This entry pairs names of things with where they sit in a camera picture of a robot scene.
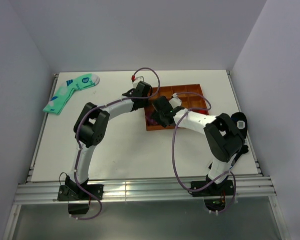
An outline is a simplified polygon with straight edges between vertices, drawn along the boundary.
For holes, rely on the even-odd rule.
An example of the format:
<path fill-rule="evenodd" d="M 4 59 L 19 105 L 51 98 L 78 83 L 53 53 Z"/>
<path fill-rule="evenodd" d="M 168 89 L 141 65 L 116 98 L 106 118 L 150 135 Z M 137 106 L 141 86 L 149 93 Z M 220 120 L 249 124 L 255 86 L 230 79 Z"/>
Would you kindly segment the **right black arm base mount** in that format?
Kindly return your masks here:
<path fill-rule="evenodd" d="M 197 191 L 199 188 L 208 184 L 207 180 L 191 181 L 188 193 L 193 197 L 205 197 L 205 207 L 208 211 L 220 213 L 228 206 L 235 203 L 236 185 L 232 180 L 224 180 L 220 184 L 212 183 L 207 188 Z"/>

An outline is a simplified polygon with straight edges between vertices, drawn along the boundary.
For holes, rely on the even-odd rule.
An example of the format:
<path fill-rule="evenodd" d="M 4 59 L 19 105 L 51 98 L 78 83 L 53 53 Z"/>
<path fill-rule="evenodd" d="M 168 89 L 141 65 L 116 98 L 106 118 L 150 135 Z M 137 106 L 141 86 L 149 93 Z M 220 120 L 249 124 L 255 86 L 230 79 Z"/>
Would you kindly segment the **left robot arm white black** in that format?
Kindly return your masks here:
<path fill-rule="evenodd" d="M 121 98 L 104 106 L 87 103 L 74 126 L 78 153 L 73 168 L 68 173 L 65 186 L 69 194 L 81 200 L 87 193 L 89 166 L 96 146 L 103 140 L 109 120 L 130 113 L 148 105 L 148 94 L 153 88 L 146 82 L 138 82 L 135 88 L 121 95 Z"/>

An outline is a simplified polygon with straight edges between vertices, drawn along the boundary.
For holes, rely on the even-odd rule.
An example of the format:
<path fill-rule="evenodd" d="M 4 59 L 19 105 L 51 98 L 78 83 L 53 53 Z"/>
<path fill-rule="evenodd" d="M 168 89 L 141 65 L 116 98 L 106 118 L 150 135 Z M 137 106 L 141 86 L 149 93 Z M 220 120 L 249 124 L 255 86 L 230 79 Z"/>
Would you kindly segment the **maroon purple orange sock pair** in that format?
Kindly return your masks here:
<path fill-rule="evenodd" d="M 149 115 L 145 115 L 146 121 L 147 121 L 147 125 L 148 126 L 156 126 L 158 125 L 158 123 L 156 122 L 156 120 L 152 119 L 151 116 Z"/>

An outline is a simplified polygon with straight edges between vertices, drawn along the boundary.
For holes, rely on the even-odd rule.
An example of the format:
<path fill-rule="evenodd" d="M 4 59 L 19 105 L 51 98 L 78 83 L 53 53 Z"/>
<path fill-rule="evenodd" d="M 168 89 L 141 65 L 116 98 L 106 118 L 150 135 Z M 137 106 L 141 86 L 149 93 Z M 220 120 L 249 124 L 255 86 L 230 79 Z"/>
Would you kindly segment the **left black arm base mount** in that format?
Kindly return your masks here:
<path fill-rule="evenodd" d="M 103 184 L 86 184 L 83 188 L 89 193 L 96 196 L 99 200 L 103 197 Z M 59 188 L 57 201 L 75 202 L 91 201 L 92 197 L 85 191 L 81 190 L 76 184 L 63 184 Z M 72 215 L 85 215 L 90 208 L 89 203 L 68 203 L 68 212 Z"/>

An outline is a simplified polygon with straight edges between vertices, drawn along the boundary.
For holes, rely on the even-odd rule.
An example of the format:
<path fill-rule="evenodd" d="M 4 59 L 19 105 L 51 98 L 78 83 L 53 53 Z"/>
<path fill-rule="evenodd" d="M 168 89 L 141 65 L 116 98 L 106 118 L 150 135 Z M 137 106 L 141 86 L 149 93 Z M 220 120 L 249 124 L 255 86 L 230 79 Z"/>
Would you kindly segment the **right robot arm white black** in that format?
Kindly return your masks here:
<path fill-rule="evenodd" d="M 213 161 L 206 176 L 206 189 L 212 195 L 223 190 L 231 168 L 238 159 L 248 153 L 245 143 L 247 137 L 247 118 L 244 113 L 236 112 L 229 116 L 204 115 L 196 112 L 198 108 L 184 108 L 181 100 L 173 97 L 168 100 L 161 96 L 152 103 L 154 112 L 151 118 L 162 127 L 174 126 L 172 137 L 172 166 L 176 178 L 179 178 L 175 164 L 175 138 L 179 128 L 203 134 L 206 137 Z"/>

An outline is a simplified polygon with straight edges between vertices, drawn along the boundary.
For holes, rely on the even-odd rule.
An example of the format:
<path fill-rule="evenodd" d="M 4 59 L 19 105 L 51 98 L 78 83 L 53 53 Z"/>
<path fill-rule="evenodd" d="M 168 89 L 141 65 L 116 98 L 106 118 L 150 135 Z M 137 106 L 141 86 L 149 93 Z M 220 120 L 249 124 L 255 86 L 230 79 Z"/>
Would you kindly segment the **orange compartment tray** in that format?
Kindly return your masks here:
<path fill-rule="evenodd" d="M 149 105 L 144 108 L 145 115 L 150 116 L 154 112 L 154 107 L 152 103 L 155 99 L 161 96 L 165 96 L 168 100 L 172 98 L 174 93 L 178 93 L 178 97 L 182 100 L 182 107 L 185 108 L 205 108 L 207 109 L 207 102 L 201 96 L 203 96 L 202 88 L 200 84 L 186 84 L 186 85 L 172 85 L 172 86 L 161 86 L 158 94 L 149 99 Z M 146 131 L 156 131 L 156 130 L 165 130 L 165 129 L 173 129 L 174 126 L 162 127 L 161 125 L 147 125 L 146 123 Z"/>

